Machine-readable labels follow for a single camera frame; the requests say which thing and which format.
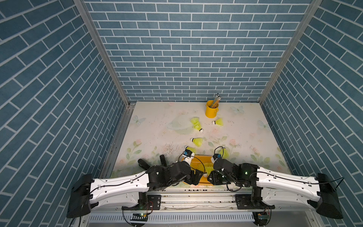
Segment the orange plastic storage box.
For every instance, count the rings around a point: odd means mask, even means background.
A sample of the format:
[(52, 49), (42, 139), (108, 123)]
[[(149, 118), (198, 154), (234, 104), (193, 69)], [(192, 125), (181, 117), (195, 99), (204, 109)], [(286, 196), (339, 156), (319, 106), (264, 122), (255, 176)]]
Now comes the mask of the orange plastic storage box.
[[(200, 170), (202, 172), (205, 172), (205, 166), (212, 166), (213, 163), (211, 163), (211, 156), (195, 156), (195, 158), (191, 162), (191, 168), (192, 170)], [(207, 178), (204, 176), (201, 178), (200, 185), (212, 185), (210, 182), (208, 182)]]

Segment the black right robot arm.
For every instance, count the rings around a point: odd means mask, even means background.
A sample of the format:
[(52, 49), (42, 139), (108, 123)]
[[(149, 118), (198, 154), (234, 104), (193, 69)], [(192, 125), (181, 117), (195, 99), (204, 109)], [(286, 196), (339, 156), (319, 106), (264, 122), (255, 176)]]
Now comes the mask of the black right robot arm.
[(255, 164), (237, 165), (223, 159), (221, 155), (214, 155), (211, 160), (214, 170), (208, 176), (210, 183), (225, 186), (234, 183), (239, 189), (251, 189), (250, 195), (236, 194), (236, 203), (240, 209), (305, 207), (315, 209), (319, 215), (327, 218), (343, 218), (334, 180), (325, 174), (282, 174)]

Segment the black robot base joint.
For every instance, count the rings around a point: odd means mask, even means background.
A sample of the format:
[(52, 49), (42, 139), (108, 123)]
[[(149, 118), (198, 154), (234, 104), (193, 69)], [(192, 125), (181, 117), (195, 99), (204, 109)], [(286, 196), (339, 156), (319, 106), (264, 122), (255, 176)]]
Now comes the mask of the black robot base joint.
[(236, 194), (235, 202), (238, 210), (267, 210), (275, 209), (275, 205), (267, 205), (262, 198), (252, 197), (251, 194)]

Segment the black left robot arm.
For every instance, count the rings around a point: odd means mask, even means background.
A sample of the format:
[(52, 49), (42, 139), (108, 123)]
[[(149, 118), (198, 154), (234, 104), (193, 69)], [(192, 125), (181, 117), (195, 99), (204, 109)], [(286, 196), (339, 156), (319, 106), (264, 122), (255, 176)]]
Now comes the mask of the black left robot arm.
[(140, 194), (162, 191), (180, 182), (198, 185), (204, 175), (190, 166), (190, 158), (171, 165), (149, 166), (142, 159), (138, 163), (144, 171), (131, 176), (111, 179), (93, 178), (91, 174), (81, 176), (71, 187), (66, 217), (85, 216), (95, 207), (135, 207), (143, 201)]

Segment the yellow-green shuttlecock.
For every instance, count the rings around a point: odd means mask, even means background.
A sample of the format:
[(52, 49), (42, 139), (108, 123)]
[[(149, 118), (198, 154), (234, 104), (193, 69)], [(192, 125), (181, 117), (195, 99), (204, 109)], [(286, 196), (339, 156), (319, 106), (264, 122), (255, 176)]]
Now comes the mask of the yellow-green shuttlecock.
[(220, 151), (219, 151), (219, 154), (221, 155), (221, 157), (223, 159), (228, 159), (230, 157), (230, 153), (229, 153), (229, 149), (228, 148), (222, 148)]
[(197, 147), (201, 147), (203, 144), (203, 138), (192, 138), (191, 141)]
[(222, 118), (219, 118), (215, 121), (212, 122), (214, 125), (218, 125), (218, 126), (223, 126), (224, 123), (223, 123), (223, 119)]
[(198, 117), (193, 117), (191, 119), (191, 123), (193, 124), (193, 128), (198, 130), (199, 132), (203, 132), (203, 128), (201, 126), (201, 123), (199, 121), (199, 118)]
[(195, 149), (195, 148), (193, 148), (193, 147), (187, 146), (187, 147), (186, 147), (186, 149), (187, 149), (187, 150), (190, 150), (190, 151), (191, 151), (191, 152), (193, 152), (193, 153), (196, 153), (196, 149)]
[(205, 166), (205, 172), (203, 176), (207, 178), (213, 170), (214, 168), (212, 166)]

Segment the black loose gripper finger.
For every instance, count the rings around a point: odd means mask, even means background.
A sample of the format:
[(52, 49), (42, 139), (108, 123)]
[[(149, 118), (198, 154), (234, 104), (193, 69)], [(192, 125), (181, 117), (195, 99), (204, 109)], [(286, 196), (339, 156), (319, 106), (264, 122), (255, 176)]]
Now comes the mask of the black loose gripper finger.
[(151, 168), (151, 166), (145, 160), (143, 160), (143, 159), (139, 159), (138, 160), (138, 164), (145, 171), (147, 171), (147, 170), (149, 170)]
[(164, 167), (167, 167), (167, 162), (166, 162), (165, 156), (160, 155), (159, 158), (160, 158), (161, 165)]

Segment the black left base joint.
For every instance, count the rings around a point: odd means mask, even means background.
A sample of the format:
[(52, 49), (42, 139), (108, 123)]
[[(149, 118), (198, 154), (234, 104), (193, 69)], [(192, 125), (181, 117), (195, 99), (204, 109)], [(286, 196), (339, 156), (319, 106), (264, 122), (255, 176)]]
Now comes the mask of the black left base joint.
[(160, 210), (161, 198), (159, 194), (147, 194), (139, 193), (139, 199), (136, 205), (125, 207), (122, 209), (125, 211), (146, 211), (146, 210)]

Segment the yellow pen holder cup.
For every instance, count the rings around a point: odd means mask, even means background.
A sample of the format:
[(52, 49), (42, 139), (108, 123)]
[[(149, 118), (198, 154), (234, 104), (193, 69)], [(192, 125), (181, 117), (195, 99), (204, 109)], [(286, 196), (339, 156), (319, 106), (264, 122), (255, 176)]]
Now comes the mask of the yellow pen holder cup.
[(205, 111), (205, 116), (207, 118), (216, 118), (216, 115), (219, 111), (218, 109), (219, 104), (214, 104), (213, 100), (210, 100), (206, 103), (206, 111)]

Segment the pencils in cup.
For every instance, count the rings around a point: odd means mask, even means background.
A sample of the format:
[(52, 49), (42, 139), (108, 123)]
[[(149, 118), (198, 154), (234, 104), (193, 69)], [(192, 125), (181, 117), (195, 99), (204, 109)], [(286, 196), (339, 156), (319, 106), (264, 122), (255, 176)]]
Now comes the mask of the pencils in cup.
[(212, 104), (210, 105), (210, 108), (216, 108), (220, 100), (221, 96), (217, 93)]

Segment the aluminium table edge rail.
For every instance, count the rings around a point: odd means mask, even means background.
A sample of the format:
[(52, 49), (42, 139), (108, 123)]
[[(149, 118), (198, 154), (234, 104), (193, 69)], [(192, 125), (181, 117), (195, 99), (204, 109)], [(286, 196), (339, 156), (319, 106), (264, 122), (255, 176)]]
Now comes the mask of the aluminium table edge rail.
[(118, 128), (116, 130), (115, 136), (111, 143), (110, 150), (107, 154), (103, 168), (101, 170), (100, 178), (109, 178), (112, 174), (112, 170), (116, 164), (116, 160), (119, 155), (124, 137), (126, 135), (128, 125), (131, 121), (131, 117), (132, 117), (135, 105), (136, 105), (136, 103), (131, 103), (124, 110), (124, 113), (122, 115), (122, 118), (120, 119)]

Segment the aluminium right corner post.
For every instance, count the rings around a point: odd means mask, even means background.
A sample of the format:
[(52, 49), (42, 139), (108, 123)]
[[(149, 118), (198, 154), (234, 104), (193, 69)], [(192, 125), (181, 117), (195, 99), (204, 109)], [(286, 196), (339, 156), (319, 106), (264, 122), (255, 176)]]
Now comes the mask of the aluminium right corner post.
[(291, 40), (288, 43), (288, 46), (284, 53), (281, 56), (280, 61), (278, 62), (274, 72), (271, 74), (271, 77), (266, 84), (265, 89), (263, 90), (262, 95), (258, 99), (258, 103), (262, 106), (265, 102), (269, 92), (273, 88), (275, 82), (278, 80), (283, 68), (285, 67), (288, 59), (292, 55), (292, 52), (296, 48), (298, 42), (300, 41), (302, 35), (304, 34), (304, 31), (308, 27), (310, 21), (312, 20), (314, 14), (316, 13), (318, 7), (321, 5), (322, 0), (312, 0), (309, 6), (306, 9), (306, 12), (304, 13), (304, 16), (301, 20), (301, 22), (298, 24), (296, 31), (294, 35), (292, 36)]

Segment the aluminium corner frame post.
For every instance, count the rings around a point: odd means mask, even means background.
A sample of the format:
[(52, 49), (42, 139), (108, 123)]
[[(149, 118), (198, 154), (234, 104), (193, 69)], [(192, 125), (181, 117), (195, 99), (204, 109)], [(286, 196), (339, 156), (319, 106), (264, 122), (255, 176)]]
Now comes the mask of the aluminium corner frame post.
[(121, 96), (121, 99), (122, 101), (124, 102), (125, 106), (126, 107), (129, 107), (130, 105), (130, 102), (128, 100), (128, 97), (126, 95), (126, 93), (124, 92), (124, 89), (122, 88), (121, 86), (121, 83), (120, 83), (120, 80), (117, 76), (117, 73), (112, 65), (112, 62), (108, 56), (108, 53), (104, 47), (104, 44), (101, 40), (101, 37), (100, 35), (98, 34), (98, 31), (94, 25), (94, 22), (91, 18), (91, 15), (86, 7), (86, 4), (84, 1), (81, 1), (81, 0), (74, 0), (74, 3), (75, 3), (75, 6), (77, 8), (77, 10), (79, 11), (80, 13), (80, 16), (81, 18), (83, 19), (85, 25), (86, 25), (86, 28), (88, 29), (88, 32), (96, 46), (96, 48), (98, 49), (99, 51), (99, 54), (111, 76), (111, 79), (113, 80), (120, 96)]

